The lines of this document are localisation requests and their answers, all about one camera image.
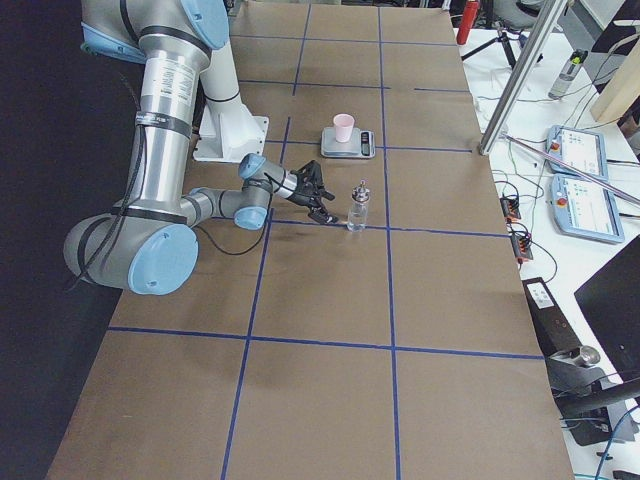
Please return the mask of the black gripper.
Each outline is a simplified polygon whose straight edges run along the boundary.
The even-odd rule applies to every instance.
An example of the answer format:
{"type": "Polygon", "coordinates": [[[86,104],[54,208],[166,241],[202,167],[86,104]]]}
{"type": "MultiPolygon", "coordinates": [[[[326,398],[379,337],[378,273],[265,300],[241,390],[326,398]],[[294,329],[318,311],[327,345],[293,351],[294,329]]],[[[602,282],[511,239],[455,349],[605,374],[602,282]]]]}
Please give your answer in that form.
{"type": "Polygon", "coordinates": [[[323,200],[333,201],[335,195],[326,190],[321,165],[311,160],[297,170],[287,172],[287,180],[293,180],[295,185],[287,197],[290,202],[308,207],[308,217],[318,224],[337,224],[339,218],[327,211],[323,200]]]}

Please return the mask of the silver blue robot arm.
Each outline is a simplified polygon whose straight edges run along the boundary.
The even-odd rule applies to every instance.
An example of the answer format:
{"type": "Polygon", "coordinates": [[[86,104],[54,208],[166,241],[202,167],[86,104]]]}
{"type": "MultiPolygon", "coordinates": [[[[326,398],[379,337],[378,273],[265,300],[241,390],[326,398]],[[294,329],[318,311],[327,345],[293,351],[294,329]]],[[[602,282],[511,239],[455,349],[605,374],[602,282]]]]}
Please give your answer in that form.
{"type": "Polygon", "coordinates": [[[268,121],[242,102],[223,2],[86,1],[82,27],[87,51],[144,76],[124,196],[65,240],[78,280],[171,293],[195,267],[201,222],[261,229],[277,196],[335,222],[318,163],[289,171],[263,156],[268,121]]]}

